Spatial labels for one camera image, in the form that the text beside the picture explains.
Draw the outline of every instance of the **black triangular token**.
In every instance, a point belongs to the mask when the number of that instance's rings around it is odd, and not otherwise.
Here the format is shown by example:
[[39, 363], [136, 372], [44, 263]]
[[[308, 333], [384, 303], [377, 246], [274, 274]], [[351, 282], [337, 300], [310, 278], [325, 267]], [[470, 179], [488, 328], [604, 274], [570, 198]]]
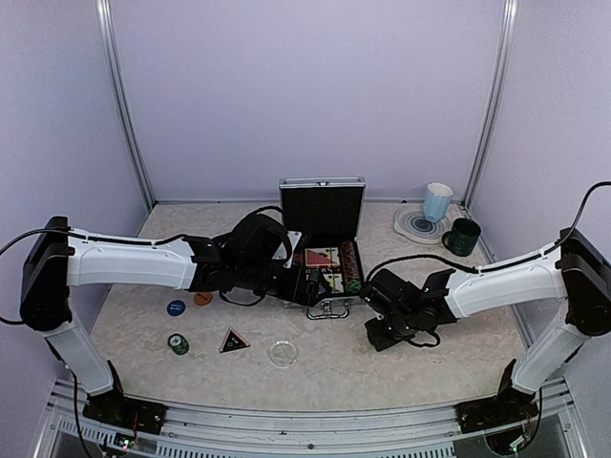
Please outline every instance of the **black triangular token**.
[[227, 335], [225, 336], [225, 340], [222, 342], [221, 353], [226, 353], [228, 351], [240, 350], [242, 348], [248, 348], [250, 344], [245, 341], [240, 335], [234, 331], [232, 328], [229, 328], [227, 331]]

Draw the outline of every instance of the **round disc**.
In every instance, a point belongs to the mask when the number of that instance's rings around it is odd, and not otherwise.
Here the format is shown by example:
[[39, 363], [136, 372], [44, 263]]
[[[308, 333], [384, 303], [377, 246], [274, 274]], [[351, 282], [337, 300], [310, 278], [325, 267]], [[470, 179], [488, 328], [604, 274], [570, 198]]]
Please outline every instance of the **round disc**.
[[178, 315], [181, 315], [184, 312], [184, 309], [186, 308], [186, 305], [184, 304], [183, 301], [171, 301], [170, 303], [168, 303], [168, 313], [173, 316], [173, 317], [177, 317]]
[[212, 301], [212, 293], [195, 293], [193, 295], [193, 302], [197, 305], [207, 305]]

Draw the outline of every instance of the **teal cup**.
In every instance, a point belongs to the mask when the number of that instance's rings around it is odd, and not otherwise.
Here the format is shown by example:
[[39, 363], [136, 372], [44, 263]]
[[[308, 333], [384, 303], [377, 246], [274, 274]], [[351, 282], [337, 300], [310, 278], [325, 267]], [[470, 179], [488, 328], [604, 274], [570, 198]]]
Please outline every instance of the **teal cup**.
[[454, 192], [450, 186], [431, 183], [424, 196], [424, 218], [426, 221], [439, 222], [448, 213]]

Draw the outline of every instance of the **metal frame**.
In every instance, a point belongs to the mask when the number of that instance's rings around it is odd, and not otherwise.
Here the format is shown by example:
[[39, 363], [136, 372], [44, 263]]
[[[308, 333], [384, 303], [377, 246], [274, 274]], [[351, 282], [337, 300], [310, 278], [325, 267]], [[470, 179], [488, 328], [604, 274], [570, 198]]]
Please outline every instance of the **metal frame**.
[[121, 78], [121, 67], [119, 65], [118, 50], [116, 48], [115, 29], [113, 26], [113, 15], [111, 12], [110, 0], [95, 0], [97, 5], [97, 19], [102, 33], [102, 42], [106, 53], [111, 81], [113, 83], [113, 92], [115, 93], [116, 106], [118, 108], [123, 133], [127, 142], [128, 152], [142, 200], [150, 213], [155, 206], [155, 196], [151, 188], [151, 182], [146, 173], [144, 160], [140, 154], [140, 149], [137, 145], [136, 132], [134, 123], [130, 115], [130, 110], [125, 95], [125, 87]]
[[474, 166], [471, 170], [471, 175], [469, 176], [465, 197], [462, 200], [463, 205], [467, 209], [469, 209], [474, 203], [475, 192], [477, 191], [477, 186], [481, 180], [482, 172], [484, 170], [484, 163], [490, 147], [490, 141], [495, 129], [498, 107], [500, 106], [500, 99], [503, 93], [503, 84], [505, 82], [505, 73], [507, 72], [507, 67], [509, 66], [509, 54], [514, 38], [516, 13], [517, 0], [505, 0], [505, 11], [503, 13], [503, 24], [501, 27], [498, 51], [496, 54], [493, 85], [490, 91], [490, 97], [488, 98], [484, 125], [477, 144], [477, 153], [475, 154]]
[[[28, 456], [47, 458], [58, 432], [76, 435], [73, 406], [74, 385], [59, 380], [41, 421], [36, 447]], [[543, 417], [559, 415], [573, 458], [587, 458], [575, 406], [562, 379], [547, 382]], [[79, 390], [82, 410], [85, 393]], [[140, 433], [138, 441], [151, 457], [346, 458], [391, 456], [454, 456], [453, 443], [480, 436], [484, 431], [462, 434], [453, 403], [407, 408], [351, 412], [275, 412], [165, 403], [166, 422], [159, 436]], [[485, 431], [490, 434], [508, 427]], [[87, 441], [102, 444], [104, 437], [129, 433], [120, 428], [81, 419]]]
[[[222, 198], [205, 200], [158, 200], [156, 205], [200, 205], [203, 203], [274, 203], [280, 201], [277, 198]], [[363, 198], [364, 203], [422, 203], [422, 198]]]

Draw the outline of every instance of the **green token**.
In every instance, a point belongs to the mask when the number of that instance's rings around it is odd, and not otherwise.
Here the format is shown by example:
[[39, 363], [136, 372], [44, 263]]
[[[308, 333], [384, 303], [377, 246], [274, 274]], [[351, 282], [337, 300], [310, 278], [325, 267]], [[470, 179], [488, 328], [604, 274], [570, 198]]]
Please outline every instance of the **green token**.
[[168, 346], [172, 348], [172, 351], [179, 356], [182, 356], [189, 351], [189, 343], [180, 334], [172, 334], [168, 338]]
[[360, 280], [348, 280], [346, 282], [346, 292], [358, 294], [361, 291], [361, 281]]

